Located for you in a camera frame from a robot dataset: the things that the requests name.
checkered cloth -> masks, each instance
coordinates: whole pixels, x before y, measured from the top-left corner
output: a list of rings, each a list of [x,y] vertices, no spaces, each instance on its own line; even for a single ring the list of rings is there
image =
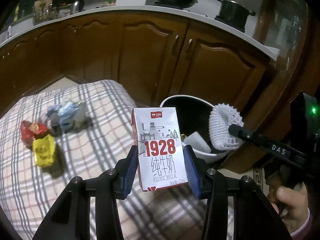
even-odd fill
[[[66,99],[87,103],[91,124],[78,133],[55,137],[61,149],[53,167],[41,169],[21,141],[22,120],[38,120],[48,106]],[[97,177],[125,158],[133,144],[131,110],[135,102],[115,81],[103,80],[24,97],[0,120],[0,205],[22,239],[32,239],[42,219],[74,176]],[[189,186],[142,192],[138,176],[131,194],[118,201],[124,239],[198,239],[205,201]],[[90,234],[96,239],[95,201],[91,199]],[[229,208],[228,239],[233,210]]]

trash can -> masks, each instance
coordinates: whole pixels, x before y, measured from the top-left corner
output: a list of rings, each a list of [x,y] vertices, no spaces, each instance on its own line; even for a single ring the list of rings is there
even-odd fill
[[[209,136],[209,117],[214,107],[212,104],[193,96],[175,95],[163,100],[160,107],[175,107],[180,134],[189,136],[194,132],[198,132],[210,148],[214,150],[214,153],[205,153],[193,149],[198,158],[204,159],[206,163],[213,163],[229,153],[229,151],[214,149],[212,146]]]

white milk carton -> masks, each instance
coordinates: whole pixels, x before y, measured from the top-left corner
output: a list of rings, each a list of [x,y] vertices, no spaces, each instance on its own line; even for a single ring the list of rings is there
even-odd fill
[[[187,183],[176,109],[134,108],[134,144],[139,149],[139,181],[143,191]]]

red wrapper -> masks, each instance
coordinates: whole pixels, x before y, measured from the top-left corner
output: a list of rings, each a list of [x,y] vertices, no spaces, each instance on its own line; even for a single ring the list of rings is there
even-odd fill
[[[21,122],[20,131],[23,143],[29,148],[32,148],[32,142],[35,139],[44,138],[48,134],[48,129],[44,124],[25,120]]]

pink sleeve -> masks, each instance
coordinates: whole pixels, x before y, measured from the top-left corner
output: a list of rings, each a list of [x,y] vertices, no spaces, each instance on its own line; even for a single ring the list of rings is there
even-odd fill
[[[307,220],[304,222],[302,227],[300,227],[299,229],[297,229],[296,231],[294,231],[290,234],[292,239],[293,240],[302,240],[303,238],[305,238],[305,236],[308,234],[308,232],[311,229],[311,224],[312,224],[312,216],[310,214],[310,210],[308,209]]]

